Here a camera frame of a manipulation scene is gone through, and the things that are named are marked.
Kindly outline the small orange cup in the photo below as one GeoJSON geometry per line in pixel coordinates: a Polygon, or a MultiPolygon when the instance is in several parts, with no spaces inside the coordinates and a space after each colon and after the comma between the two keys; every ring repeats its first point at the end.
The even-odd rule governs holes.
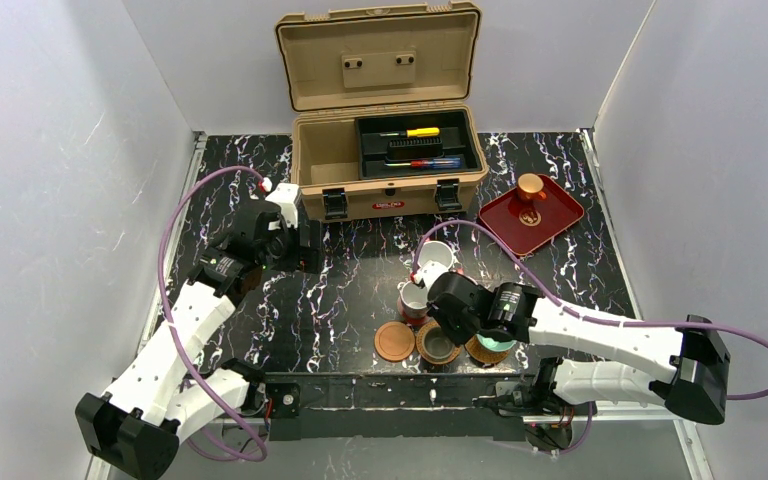
{"type": "Polygon", "coordinates": [[[543,178],[535,173],[525,173],[518,177],[516,194],[522,202],[544,201],[548,198],[543,178]]]}

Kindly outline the teal green bowl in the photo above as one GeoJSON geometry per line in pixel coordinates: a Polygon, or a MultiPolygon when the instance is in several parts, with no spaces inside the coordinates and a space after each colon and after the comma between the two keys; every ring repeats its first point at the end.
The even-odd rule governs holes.
{"type": "Polygon", "coordinates": [[[482,335],[477,335],[476,338],[477,338],[479,344],[483,348],[485,348],[488,351],[497,352],[497,353],[508,352],[517,343],[516,340],[499,341],[499,340],[495,340],[495,339],[493,339],[491,337],[485,337],[485,336],[482,336],[482,335]]]}

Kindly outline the small olive cup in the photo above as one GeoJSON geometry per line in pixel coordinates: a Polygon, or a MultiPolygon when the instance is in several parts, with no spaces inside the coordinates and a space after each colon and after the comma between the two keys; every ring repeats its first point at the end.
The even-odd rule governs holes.
{"type": "Polygon", "coordinates": [[[429,330],[423,340],[423,347],[427,355],[434,361],[446,360],[455,350],[455,345],[443,333],[441,328],[429,330]]]}

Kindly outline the white cup floral pattern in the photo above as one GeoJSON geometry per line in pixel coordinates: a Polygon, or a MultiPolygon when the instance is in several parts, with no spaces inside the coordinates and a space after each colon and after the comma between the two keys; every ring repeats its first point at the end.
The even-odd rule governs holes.
{"type": "Polygon", "coordinates": [[[451,270],[456,262],[455,251],[446,242],[424,240],[418,249],[417,265],[423,267],[428,262],[437,262],[451,270]]]}

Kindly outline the woven rattan coaster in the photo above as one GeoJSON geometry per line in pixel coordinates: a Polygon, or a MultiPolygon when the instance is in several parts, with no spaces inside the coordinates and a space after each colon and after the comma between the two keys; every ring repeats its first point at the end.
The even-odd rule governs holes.
{"type": "Polygon", "coordinates": [[[418,330],[416,348],[431,365],[447,365],[461,353],[461,347],[448,338],[436,321],[429,321],[418,330]]]}
{"type": "Polygon", "coordinates": [[[477,363],[484,367],[496,365],[505,360],[509,351],[504,350],[501,352],[493,351],[483,346],[478,340],[477,336],[471,338],[464,346],[468,355],[477,363]]]}

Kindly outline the smooth wooden coaster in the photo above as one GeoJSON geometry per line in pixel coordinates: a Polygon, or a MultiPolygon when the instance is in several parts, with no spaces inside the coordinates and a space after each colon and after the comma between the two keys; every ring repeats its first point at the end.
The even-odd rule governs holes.
{"type": "Polygon", "coordinates": [[[379,357],[388,362],[401,362],[415,349],[415,334],[404,323],[391,321],[378,328],[374,348],[379,357]]]}

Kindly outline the red round coaster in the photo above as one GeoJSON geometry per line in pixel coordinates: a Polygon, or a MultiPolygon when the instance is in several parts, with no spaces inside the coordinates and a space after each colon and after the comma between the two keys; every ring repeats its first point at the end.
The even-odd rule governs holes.
{"type": "Polygon", "coordinates": [[[406,313],[401,313],[401,320],[411,327],[421,327],[430,320],[430,317],[427,315],[421,317],[413,317],[406,313]]]}

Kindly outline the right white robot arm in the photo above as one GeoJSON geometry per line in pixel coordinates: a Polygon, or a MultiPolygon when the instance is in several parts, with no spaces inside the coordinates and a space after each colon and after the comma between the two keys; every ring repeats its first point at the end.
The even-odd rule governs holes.
{"type": "Polygon", "coordinates": [[[535,288],[505,282],[489,290],[442,270],[415,274],[431,317],[456,345],[479,337],[497,343],[553,346],[593,362],[546,360],[534,387],[569,405],[610,401],[662,405],[705,425],[725,421],[731,355],[705,317],[676,325],[610,315],[553,302],[535,288]]]}

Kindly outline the white cup dark outside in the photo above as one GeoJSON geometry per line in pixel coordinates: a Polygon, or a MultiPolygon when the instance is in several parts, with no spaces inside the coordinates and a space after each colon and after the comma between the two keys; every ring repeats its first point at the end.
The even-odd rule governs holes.
{"type": "Polygon", "coordinates": [[[406,313],[413,317],[427,315],[427,290],[419,288],[412,282],[405,283],[399,290],[398,308],[400,315],[406,313]]]}

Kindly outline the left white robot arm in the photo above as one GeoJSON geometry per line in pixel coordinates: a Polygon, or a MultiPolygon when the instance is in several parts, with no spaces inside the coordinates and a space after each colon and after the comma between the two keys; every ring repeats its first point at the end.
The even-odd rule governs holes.
{"type": "Polygon", "coordinates": [[[95,457],[135,479],[158,479],[190,435],[229,409],[242,407],[262,371],[225,362],[186,390],[187,363],[236,312],[264,271],[318,274],[323,224],[299,218],[291,203],[253,200],[229,230],[212,240],[187,275],[164,321],[128,368],[101,395],[75,408],[84,443],[95,457]]]}

